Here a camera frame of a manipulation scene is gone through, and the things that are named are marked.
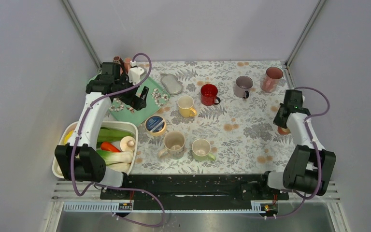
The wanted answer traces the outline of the yellow mug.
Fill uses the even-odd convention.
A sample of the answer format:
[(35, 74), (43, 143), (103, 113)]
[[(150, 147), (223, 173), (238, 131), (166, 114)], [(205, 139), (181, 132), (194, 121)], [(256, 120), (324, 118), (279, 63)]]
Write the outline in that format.
[(177, 105), (182, 117), (195, 117), (198, 114), (194, 108), (194, 100), (190, 96), (181, 96), (177, 101)]

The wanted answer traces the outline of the lilac mug black handle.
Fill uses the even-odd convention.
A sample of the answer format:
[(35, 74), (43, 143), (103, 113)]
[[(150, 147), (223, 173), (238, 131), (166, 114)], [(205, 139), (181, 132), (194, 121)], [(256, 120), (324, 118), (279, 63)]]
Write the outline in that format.
[(239, 76), (234, 86), (234, 95), (238, 98), (248, 99), (253, 80), (248, 76)]

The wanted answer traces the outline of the cream floral mug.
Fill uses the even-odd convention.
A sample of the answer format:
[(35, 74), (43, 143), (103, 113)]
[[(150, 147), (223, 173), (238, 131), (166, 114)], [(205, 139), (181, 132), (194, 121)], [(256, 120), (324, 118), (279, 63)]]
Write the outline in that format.
[(164, 148), (157, 154), (158, 158), (170, 156), (173, 159), (181, 159), (185, 153), (186, 138), (179, 131), (168, 132), (163, 139)]

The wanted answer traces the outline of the red mug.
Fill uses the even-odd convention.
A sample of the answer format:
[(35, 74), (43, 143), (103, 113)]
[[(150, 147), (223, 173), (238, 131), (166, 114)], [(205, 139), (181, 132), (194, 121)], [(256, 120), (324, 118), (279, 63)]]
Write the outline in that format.
[(217, 95), (218, 89), (215, 85), (205, 84), (200, 89), (201, 102), (206, 106), (218, 105), (221, 100)]

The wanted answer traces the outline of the light green mug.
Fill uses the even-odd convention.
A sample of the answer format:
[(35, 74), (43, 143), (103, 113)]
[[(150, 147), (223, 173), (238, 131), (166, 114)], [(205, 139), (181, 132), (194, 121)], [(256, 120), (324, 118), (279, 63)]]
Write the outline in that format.
[(211, 144), (205, 139), (196, 139), (191, 146), (192, 155), (197, 161), (216, 161), (216, 156), (212, 153)]

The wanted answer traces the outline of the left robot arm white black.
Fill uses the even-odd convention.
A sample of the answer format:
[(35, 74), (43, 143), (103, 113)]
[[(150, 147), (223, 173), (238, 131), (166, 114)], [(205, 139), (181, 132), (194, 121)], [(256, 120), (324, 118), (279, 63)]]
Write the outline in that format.
[(112, 187), (112, 193), (123, 199), (130, 194), (130, 185), (123, 181), (124, 174), (106, 166), (97, 153), (97, 138), (103, 118), (114, 99), (119, 99), (139, 111), (146, 107), (149, 89), (138, 88), (149, 73), (135, 61), (125, 68), (120, 63), (104, 62), (100, 74), (86, 86), (85, 107), (75, 131), (65, 145), (57, 145), (55, 158), (63, 177), (73, 182), (89, 181)]

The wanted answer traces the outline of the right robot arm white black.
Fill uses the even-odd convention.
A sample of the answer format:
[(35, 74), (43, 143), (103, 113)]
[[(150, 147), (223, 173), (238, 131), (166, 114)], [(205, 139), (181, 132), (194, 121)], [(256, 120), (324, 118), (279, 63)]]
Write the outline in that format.
[(323, 196), (336, 162), (334, 152), (324, 148), (312, 127), (312, 118), (325, 115), (330, 107), (319, 114), (311, 114), (303, 106), (303, 87), (286, 90), (283, 103), (273, 120), (282, 129), (288, 129), (296, 145), (282, 172), (267, 172), (267, 181), (258, 185), (258, 193), (270, 199), (277, 190), (291, 190), (309, 200)]

